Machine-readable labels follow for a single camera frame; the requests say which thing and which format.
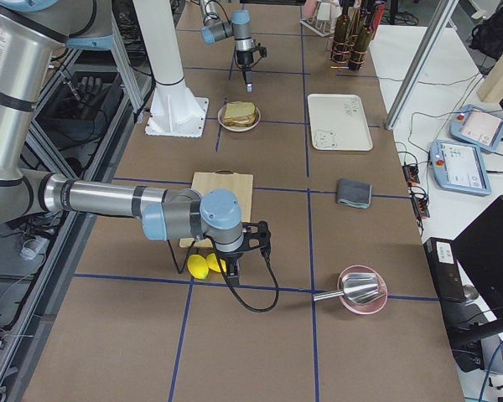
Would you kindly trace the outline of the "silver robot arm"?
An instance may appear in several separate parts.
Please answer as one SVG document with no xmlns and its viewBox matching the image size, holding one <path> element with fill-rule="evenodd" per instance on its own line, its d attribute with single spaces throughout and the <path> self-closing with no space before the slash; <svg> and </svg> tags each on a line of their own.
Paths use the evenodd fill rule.
<svg viewBox="0 0 503 402">
<path fill-rule="evenodd" d="M 53 52 L 113 44 L 108 1 L 0 1 L 0 224 L 60 211 L 138 219 L 150 240 L 209 239 L 235 286 L 240 257 L 257 249 L 268 258 L 271 246 L 267 223 L 243 222 L 231 191 L 117 186 L 18 166 Z"/>
<path fill-rule="evenodd" d="M 252 37 L 251 16 L 238 9 L 229 16 L 219 1 L 199 1 L 203 18 L 201 37 L 205 44 L 234 40 L 234 64 L 241 72 L 247 92 L 253 90 L 253 67 L 267 57 L 267 48 Z"/>
</svg>

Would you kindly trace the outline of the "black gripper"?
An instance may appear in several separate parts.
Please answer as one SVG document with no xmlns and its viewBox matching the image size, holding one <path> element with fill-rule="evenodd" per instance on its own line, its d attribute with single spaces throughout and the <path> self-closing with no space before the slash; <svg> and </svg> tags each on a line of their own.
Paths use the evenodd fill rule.
<svg viewBox="0 0 503 402">
<path fill-rule="evenodd" d="M 246 91 L 252 92 L 252 67 L 261 59 L 267 57 L 267 48 L 256 40 L 237 40 L 235 46 L 236 66 L 242 70 Z"/>
<path fill-rule="evenodd" d="M 226 277 L 231 286 L 240 285 L 238 259 L 248 252 L 258 250 L 263 258 L 270 260 L 272 250 L 271 231 L 267 221 L 242 223 L 241 229 L 241 238 L 237 241 L 238 246 L 217 244 L 215 247 L 221 259 L 226 261 Z"/>
</svg>

